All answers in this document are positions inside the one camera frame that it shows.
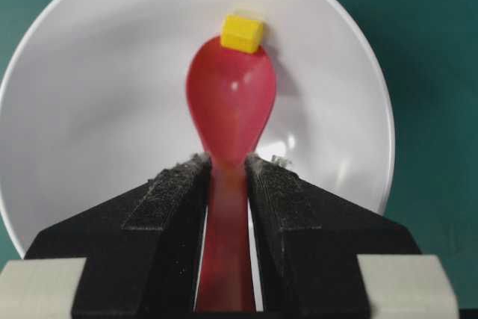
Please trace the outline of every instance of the green surface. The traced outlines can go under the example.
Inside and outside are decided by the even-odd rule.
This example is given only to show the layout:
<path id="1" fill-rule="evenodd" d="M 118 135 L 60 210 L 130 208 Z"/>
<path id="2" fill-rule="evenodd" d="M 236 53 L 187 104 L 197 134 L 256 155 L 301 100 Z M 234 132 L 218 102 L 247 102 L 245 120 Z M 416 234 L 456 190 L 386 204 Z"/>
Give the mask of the green surface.
<path id="1" fill-rule="evenodd" d="M 50 0 L 0 0 L 0 73 Z M 339 0 L 382 66 L 397 157 L 387 217 L 438 254 L 462 308 L 478 306 L 478 2 Z M 0 267 L 17 258 L 0 229 Z"/>

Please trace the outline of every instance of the yellow cube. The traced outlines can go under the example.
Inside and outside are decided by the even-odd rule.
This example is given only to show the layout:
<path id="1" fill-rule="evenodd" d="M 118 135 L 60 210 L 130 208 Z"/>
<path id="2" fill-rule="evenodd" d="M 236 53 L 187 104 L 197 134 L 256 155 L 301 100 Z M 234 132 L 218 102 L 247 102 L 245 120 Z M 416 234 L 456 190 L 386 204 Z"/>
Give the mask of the yellow cube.
<path id="1" fill-rule="evenodd" d="M 237 15 L 228 15 L 221 33 L 221 45 L 253 54 L 261 44 L 264 26 L 262 22 L 243 18 Z"/>

